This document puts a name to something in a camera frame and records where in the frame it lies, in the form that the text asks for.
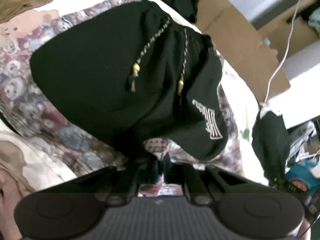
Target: logo on shorts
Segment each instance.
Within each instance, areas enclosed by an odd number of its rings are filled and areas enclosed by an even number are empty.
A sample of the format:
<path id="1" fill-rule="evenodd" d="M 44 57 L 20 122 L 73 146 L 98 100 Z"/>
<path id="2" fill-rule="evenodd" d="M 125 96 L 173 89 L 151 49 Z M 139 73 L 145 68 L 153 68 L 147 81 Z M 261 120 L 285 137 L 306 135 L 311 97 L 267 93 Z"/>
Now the logo on shorts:
<path id="1" fill-rule="evenodd" d="M 198 108 L 200 113 L 204 115 L 204 118 L 207 121 L 205 130 L 210 134 L 210 139 L 217 140 L 223 138 L 218 129 L 216 119 L 214 118 L 214 110 L 207 108 L 194 99 L 192 100 L 192 103 L 196 106 L 196 108 Z"/>

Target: patterned fabric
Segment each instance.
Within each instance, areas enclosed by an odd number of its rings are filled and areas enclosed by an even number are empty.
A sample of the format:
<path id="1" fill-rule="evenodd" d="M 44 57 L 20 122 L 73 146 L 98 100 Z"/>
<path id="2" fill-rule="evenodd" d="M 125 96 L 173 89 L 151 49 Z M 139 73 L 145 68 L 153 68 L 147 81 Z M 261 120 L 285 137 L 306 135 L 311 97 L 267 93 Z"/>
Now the patterned fabric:
<path id="1" fill-rule="evenodd" d="M 75 13 L 53 19 L 24 38 L 10 39 L 0 47 L 0 110 L 8 122 L 29 143 L 43 150 L 53 160 L 62 160 L 77 176 L 105 166 L 121 168 L 124 156 L 70 123 L 34 83 L 29 67 L 33 51 L 69 28 L 89 20 L 115 6 L 140 0 L 108 0 Z M 209 162 L 200 162 L 168 139 L 145 142 L 151 153 L 169 153 L 172 161 L 217 165 L 229 171 L 242 170 L 238 130 L 225 94 L 219 89 L 220 109 L 228 127 L 226 149 Z"/>

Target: yellow bead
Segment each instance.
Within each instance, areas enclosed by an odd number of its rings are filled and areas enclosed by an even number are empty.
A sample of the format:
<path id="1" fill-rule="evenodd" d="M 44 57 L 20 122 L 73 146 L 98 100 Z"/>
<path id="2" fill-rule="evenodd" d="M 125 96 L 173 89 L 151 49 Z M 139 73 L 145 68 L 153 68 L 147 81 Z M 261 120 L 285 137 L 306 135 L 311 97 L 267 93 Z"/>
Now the yellow bead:
<path id="1" fill-rule="evenodd" d="M 133 65 L 133 71 L 135 71 L 135 72 L 139 72 L 140 71 L 140 66 L 137 63 L 135 63 Z"/>

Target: white cord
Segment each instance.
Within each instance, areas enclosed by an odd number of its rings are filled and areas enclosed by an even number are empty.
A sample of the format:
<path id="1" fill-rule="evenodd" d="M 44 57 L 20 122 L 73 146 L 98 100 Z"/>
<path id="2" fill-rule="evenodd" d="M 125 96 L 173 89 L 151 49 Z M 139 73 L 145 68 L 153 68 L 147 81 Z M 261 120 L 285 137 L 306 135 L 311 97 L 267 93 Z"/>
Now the white cord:
<path id="1" fill-rule="evenodd" d="M 292 36 L 292 33 L 293 33 L 293 24 L 294 24 L 294 20 L 295 20 L 296 17 L 297 17 L 297 12 L 298 12 L 298 9 L 299 9 L 300 1 L 301 1 L 301 0 L 298 1 L 297 6 L 296 6 L 296 10 L 295 10 L 294 15 L 293 15 L 293 17 L 292 17 L 291 31 L 290 31 L 290 34 L 289 34 L 289 37 L 288 37 L 287 49 L 286 49 L 286 51 L 285 51 L 285 54 L 284 54 L 284 57 L 283 57 L 281 63 L 279 64 L 278 68 L 276 69 L 276 71 L 272 74 L 272 76 L 271 76 L 270 79 L 269 79 L 267 95 L 266 95 L 266 99 L 264 100 L 264 103 L 267 102 L 267 99 L 268 99 L 268 96 L 269 96 L 269 92 L 270 92 L 270 85 L 271 85 L 271 82 L 272 82 L 273 78 L 274 78 L 275 75 L 278 73 L 278 71 L 279 71 L 280 68 L 282 67 L 285 59 L 287 58 L 288 51 L 289 51 L 289 45 L 290 45 L 290 39 L 291 39 L 291 36 Z"/>

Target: white bed sheet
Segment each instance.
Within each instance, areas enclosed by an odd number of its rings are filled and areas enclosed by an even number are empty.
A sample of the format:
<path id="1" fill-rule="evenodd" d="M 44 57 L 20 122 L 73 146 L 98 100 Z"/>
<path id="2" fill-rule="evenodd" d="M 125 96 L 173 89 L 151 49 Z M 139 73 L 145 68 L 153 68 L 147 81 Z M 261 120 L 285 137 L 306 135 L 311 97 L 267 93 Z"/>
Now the white bed sheet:
<path id="1" fill-rule="evenodd" d="M 73 13 L 84 8 L 91 7 L 104 0 L 53 0 L 53 2 L 44 5 L 40 8 L 36 8 L 37 11 L 57 10 L 60 16 L 68 13 Z M 201 31 L 185 20 L 175 10 L 170 8 L 161 0 L 150 0 L 156 2 L 162 10 L 171 15 L 172 18 L 177 19 L 182 25 L 193 28 L 195 31 L 201 33 Z M 221 80 L 222 87 L 227 95 L 229 104 L 234 113 L 236 124 L 239 131 L 244 129 L 250 130 L 250 138 L 252 127 L 255 123 L 255 119 L 258 113 L 258 105 L 254 95 L 245 84 L 245 82 L 238 76 L 235 70 L 225 62 L 223 76 Z M 267 180 L 263 176 L 263 169 L 257 159 L 254 151 L 251 147 L 252 139 L 247 142 L 244 139 L 240 140 L 240 149 L 243 159 L 244 176 L 255 182 L 267 184 Z"/>

